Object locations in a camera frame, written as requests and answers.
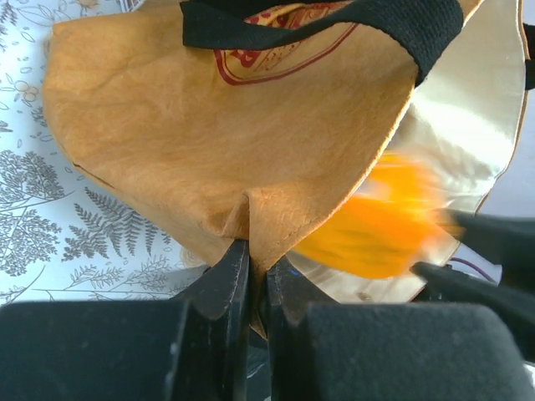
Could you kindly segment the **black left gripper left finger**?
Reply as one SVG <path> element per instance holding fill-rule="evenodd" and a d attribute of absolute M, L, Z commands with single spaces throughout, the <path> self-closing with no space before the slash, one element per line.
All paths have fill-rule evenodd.
<path fill-rule="evenodd" d="M 249 261 L 235 241 L 170 300 L 3 307 L 2 399 L 245 399 Z"/>

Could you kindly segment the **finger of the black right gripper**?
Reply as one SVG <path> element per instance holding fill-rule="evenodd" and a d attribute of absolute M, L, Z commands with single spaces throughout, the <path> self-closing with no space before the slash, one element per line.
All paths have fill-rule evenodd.
<path fill-rule="evenodd" d="M 494 265 L 534 267 L 534 219 L 448 210 L 461 243 Z"/>
<path fill-rule="evenodd" d="M 467 302 L 492 309 L 507 325 L 520 350 L 534 349 L 533 295 L 426 262 L 417 262 L 411 272 L 448 302 Z"/>

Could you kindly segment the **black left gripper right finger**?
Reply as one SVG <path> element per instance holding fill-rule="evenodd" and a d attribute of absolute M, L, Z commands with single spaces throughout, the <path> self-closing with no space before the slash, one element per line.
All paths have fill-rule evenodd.
<path fill-rule="evenodd" d="M 531 400 L 522 351 L 490 308 L 335 302 L 280 261 L 266 277 L 275 400 Z"/>

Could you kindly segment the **orange snack packet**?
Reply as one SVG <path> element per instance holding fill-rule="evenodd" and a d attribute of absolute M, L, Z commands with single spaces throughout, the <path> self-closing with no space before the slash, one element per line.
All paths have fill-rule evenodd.
<path fill-rule="evenodd" d="M 362 186 L 293 249 L 338 271 L 367 279 L 401 277 L 463 230 L 443 209 L 436 179 L 423 163 L 387 152 Z"/>

